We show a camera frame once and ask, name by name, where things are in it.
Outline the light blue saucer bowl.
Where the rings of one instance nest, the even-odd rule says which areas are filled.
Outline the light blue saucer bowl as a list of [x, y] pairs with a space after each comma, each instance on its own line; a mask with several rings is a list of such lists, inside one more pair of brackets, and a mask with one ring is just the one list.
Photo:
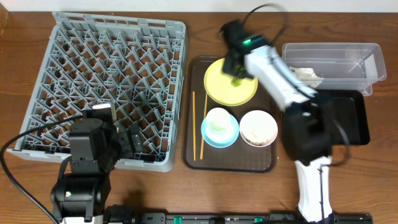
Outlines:
[[239, 124], [237, 119], [231, 116], [232, 127], [231, 129], [223, 132], [216, 133], [209, 129], [206, 118], [201, 124], [201, 135], [204, 138], [205, 142], [208, 143], [212, 147], [216, 148], [224, 148], [231, 146], [239, 137]]

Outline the white plastic cup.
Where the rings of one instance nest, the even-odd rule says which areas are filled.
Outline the white plastic cup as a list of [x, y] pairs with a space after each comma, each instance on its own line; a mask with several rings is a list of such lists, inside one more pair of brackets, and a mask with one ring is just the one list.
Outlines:
[[231, 116], [223, 108], [213, 108], [206, 116], [209, 129], [216, 133], [223, 133], [232, 127]]

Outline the pink white bowl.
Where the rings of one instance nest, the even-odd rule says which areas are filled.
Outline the pink white bowl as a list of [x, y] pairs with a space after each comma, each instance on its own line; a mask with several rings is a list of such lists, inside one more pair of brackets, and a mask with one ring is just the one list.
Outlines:
[[241, 118], [239, 132], [249, 145], [266, 147], [276, 140], [278, 125], [274, 117], [268, 112], [253, 110]]

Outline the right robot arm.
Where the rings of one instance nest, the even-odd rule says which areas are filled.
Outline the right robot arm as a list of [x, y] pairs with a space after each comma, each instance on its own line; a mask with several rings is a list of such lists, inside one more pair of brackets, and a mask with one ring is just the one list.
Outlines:
[[281, 59], [272, 41], [250, 34], [233, 20], [220, 32], [228, 47], [222, 71], [239, 78], [257, 78], [282, 112], [282, 142], [295, 162], [300, 199], [298, 210], [307, 223], [330, 223], [328, 175], [332, 161], [332, 126], [348, 137], [329, 112], [332, 102], [299, 80]]

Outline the green snack wrapper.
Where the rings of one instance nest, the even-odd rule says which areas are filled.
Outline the green snack wrapper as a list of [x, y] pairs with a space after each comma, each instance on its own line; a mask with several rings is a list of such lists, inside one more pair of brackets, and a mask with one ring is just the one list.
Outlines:
[[231, 84], [232, 84], [232, 86], [237, 87], [237, 86], [240, 86], [241, 82], [242, 82], [242, 78], [234, 77], [231, 81]]

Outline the yellow round plate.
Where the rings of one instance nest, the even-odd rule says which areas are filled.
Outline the yellow round plate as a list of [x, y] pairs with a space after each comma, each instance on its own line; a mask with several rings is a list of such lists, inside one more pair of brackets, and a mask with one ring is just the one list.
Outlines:
[[213, 62], [206, 70], [204, 86], [208, 96], [225, 106], [239, 106], [249, 101], [256, 93], [258, 79], [243, 78], [240, 86], [232, 86], [234, 78], [222, 72], [224, 58]]

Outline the white tissue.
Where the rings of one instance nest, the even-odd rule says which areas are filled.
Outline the white tissue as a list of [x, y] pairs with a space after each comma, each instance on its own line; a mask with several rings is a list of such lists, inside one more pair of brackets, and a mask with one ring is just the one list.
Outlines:
[[293, 71], [293, 73], [297, 76], [298, 79], [300, 79], [302, 82], [304, 82], [306, 85], [312, 88], [316, 88], [323, 81], [323, 78], [317, 76], [314, 72], [314, 69], [312, 68], [290, 67], [290, 69], [291, 71]]

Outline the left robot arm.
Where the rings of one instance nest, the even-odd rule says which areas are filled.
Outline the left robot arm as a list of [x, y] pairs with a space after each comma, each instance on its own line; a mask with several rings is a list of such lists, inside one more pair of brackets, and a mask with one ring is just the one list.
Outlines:
[[70, 153], [60, 166], [50, 194], [59, 223], [135, 223], [134, 210], [121, 205], [106, 208], [109, 179], [121, 146], [113, 118], [83, 118], [72, 124]]

